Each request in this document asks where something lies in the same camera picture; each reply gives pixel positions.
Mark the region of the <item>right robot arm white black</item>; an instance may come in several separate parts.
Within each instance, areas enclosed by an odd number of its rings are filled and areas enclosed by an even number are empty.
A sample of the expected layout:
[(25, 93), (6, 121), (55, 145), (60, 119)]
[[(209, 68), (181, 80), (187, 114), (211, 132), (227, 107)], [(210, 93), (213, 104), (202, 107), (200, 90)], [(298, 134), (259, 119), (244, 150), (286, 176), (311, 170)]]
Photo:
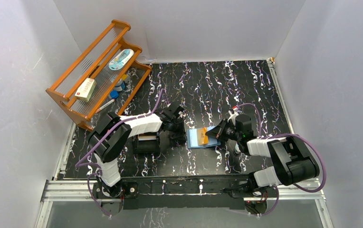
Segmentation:
[(239, 185), (254, 197), (261, 196), (268, 187), (295, 185), (325, 173), (324, 165), (315, 158), (317, 153), (310, 152), (310, 144), (303, 138), (295, 134), (260, 138), (254, 134), (252, 120), (245, 114), (222, 119), (205, 134), (221, 142), (235, 141), (238, 151), (245, 155), (272, 160), (271, 167), (250, 173), (247, 182)]

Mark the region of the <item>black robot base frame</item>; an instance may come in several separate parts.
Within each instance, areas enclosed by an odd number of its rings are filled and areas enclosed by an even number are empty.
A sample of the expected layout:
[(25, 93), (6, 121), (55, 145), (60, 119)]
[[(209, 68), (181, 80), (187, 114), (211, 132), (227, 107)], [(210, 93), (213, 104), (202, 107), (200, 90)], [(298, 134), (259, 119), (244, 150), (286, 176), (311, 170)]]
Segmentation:
[(227, 208), (248, 209), (262, 214), (275, 200), (324, 200), (317, 191), (318, 180), (302, 182), (306, 192), (294, 185), (248, 190), (244, 174), (203, 176), (126, 177), (111, 196), (102, 182), (92, 180), (49, 180), (41, 201), (90, 202), (105, 214), (148, 208)]

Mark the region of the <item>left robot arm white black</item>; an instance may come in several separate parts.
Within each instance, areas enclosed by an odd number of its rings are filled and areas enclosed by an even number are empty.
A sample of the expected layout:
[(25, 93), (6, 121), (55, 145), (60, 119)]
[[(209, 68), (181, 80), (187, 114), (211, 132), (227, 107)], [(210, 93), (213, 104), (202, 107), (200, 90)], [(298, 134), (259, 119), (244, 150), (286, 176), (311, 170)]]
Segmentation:
[(183, 113), (183, 107), (170, 104), (166, 108), (134, 116), (109, 112), (98, 121), (87, 142), (97, 159), (98, 183), (109, 197), (116, 198), (122, 192), (118, 157), (126, 144), (132, 143), (134, 153), (159, 153), (160, 134), (164, 131), (169, 132), (171, 140), (185, 142)]

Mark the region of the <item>blue card holder wallet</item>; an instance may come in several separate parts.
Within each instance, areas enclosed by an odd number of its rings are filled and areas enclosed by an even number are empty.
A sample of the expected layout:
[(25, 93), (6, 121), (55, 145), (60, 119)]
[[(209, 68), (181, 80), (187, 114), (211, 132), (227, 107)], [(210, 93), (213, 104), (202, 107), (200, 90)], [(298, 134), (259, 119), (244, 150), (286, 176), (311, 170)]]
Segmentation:
[(213, 128), (214, 126), (189, 129), (186, 132), (188, 149), (210, 148), (221, 145), (218, 139), (206, 135)]

